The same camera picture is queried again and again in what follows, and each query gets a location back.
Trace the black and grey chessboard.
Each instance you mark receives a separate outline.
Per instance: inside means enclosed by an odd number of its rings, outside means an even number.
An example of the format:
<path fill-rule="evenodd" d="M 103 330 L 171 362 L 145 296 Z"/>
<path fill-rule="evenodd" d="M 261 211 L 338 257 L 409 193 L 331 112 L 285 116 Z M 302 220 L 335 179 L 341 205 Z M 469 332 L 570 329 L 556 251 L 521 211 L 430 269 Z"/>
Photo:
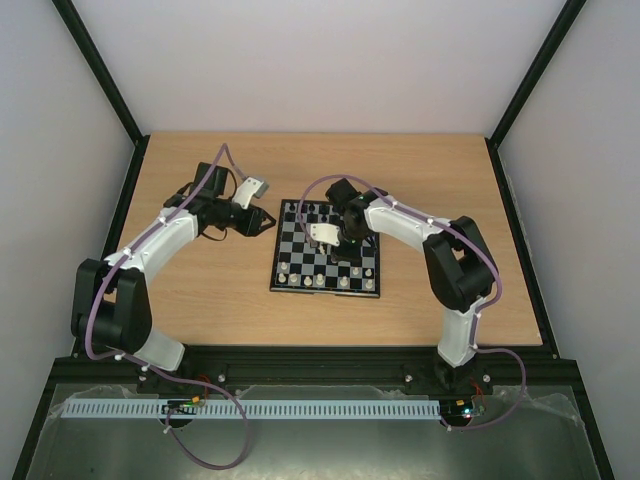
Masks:
<path fill-rule="evenodd" d="M 315 247 L 309 244 L 298 223 L 299 218 L 302 218 L 307 226 L 314 223 L 330 223 L 338 226 L 341 223 L 341 216 L 327 201 L 307 200 L 300 203 L 297 199 L 282 200 L 269 285 L 270 291 L 322 293 L 365 298 L 378 298 L 381 295 L 380 236 L 378 234 L 374 234 L 363 242 L 360 262 L 336 262 L 331 258 L 333 246 L 325 244 L 327 253 L 321 254 L 318 250 L 320 243 Z M 289 264 L 287 271 L 280 269 L 282 262 Z M 360 278 L 351 276 L 353 268 L 361 270 Z M 370 278 L 365 276 L 367 269 L 373 270 L 373 276 Z M 287 276 L 286 284 L 278 282 L 280 273 Z M 292 284 L 289 280 L 293 273 L 298 275 L 299 282 L 297 284 Z M 325 284 L 322 287 L 315 285 L 317 274 L 323 274 L 325 277 Z M 313 284 L 309 287 L 304 285 L 306 276 L 310 276 L 313 280 Z M 343 276 L 349 278 L 349 285 L 346 288 L 339 284 Z M 365 288 L 368 279 L 374 281 L 372 290 Z"/>

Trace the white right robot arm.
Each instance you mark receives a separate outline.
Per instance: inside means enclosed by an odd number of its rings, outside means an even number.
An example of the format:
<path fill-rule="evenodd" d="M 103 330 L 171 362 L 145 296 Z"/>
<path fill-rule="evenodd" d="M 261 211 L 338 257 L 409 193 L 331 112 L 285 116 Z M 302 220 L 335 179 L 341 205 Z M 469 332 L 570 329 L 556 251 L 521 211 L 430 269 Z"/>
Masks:
<path fill-rule="evenodd" d="M 444 307 L 437 350 L 443 363 L 436 379 L 445 390 L 460 390 L 471 379 L 467 364 L 476 353 L 479 313 L 491 304 L 489 295 L 502 292 L 495 262 L 475 221 L 467 216 L 447 220 L 423 213 L 391 195 L 371 189 L 364 193 L 341 178 L 325 196 L 340 216 L 328 236 L 312 238 L 330 244 L 339 260 L 356 261 L 362 243 L 375 234 L 388 235 L 424 254 L 431 290 Z"/>

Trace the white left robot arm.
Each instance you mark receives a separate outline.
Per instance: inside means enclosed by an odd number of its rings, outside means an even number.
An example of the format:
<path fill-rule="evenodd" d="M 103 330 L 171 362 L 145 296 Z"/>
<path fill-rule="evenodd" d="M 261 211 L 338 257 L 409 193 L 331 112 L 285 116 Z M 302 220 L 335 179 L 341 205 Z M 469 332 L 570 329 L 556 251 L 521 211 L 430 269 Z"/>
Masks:
<path fill-rule="evenodd" d="M 267 182 L 248 176 L 226 197 L 229 173 L 226 167 L 200 163 L 193 181 L 169 197 L 133 241 L 102 260 L 80 264 L 71 332 L 90 358 L 98 358 L 96 347 L 105 347 L 115 357 L 132 355 L 169 372 L 179 368 L 184 345 L 152 325 L 148 288 L 154 277 L 209 227 L 256 237 L 275 224 L 268 212 L 252 203 L 267 191 Z"/>

